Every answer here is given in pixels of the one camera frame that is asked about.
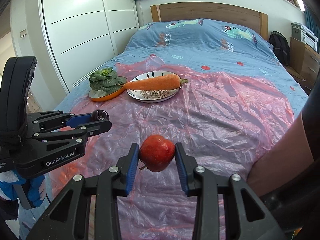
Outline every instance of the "dark red apple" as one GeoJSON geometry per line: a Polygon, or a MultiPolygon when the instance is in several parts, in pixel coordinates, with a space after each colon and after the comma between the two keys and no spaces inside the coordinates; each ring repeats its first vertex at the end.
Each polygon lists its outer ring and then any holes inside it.
{"type": "Polygon", "coordinates": [[[175,146],[171,141],[161,135],[150,135],[141,145],[139,159],[145,164],[143,168],[158,172],[168,167],[174,152],[175,146]]]}

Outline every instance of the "printer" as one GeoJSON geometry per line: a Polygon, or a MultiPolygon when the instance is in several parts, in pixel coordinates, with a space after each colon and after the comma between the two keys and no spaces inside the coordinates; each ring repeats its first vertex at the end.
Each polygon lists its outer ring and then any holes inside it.
{"type": "Polygon", "coordinates": [[[297,22],[292,23],[291,27],[293,38],[308,44],[314,51],[317,51],[318,38],[311,30],[309,30],[305,25],[297,22]]]}

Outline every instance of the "orange plate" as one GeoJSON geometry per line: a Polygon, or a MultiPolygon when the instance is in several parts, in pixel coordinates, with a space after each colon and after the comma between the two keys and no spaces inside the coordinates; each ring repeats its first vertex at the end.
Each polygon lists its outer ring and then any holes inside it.
{"type": "Polygon", "coordinates": [[[116,98],[117,96],[119,96],[123,91],[125,91],[125,88],[120,88],[119,90],[117,90],[116,92],[113,92],[110,95],[104,96],[104,97],[100,97],[100,98],[90,98],[92,101],[94,102],[105,102],[108,100],[111,100],[113,98],[116,98]]]}

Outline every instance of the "wooden cabinet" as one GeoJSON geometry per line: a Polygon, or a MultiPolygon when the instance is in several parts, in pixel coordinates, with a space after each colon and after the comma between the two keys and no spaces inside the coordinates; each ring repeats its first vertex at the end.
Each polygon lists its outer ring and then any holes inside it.
{"type": "Polygon", "coordinates": [[[291,38],[290,66],[293,70],[287,69],[288,72],[299,79],[301,87],[309,94],[319,73],[320,55],[309,45],[291,38]]]}

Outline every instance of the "black backpack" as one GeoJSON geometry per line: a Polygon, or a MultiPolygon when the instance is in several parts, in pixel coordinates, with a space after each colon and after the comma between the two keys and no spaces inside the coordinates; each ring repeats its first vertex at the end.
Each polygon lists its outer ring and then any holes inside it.
{"type": "Polygon", "coordinates": [[[290,47],[285,37],[279,32],[272,32],[269,43],[273,45],[273,53],[282,65],[289,66],[290,47]]]}

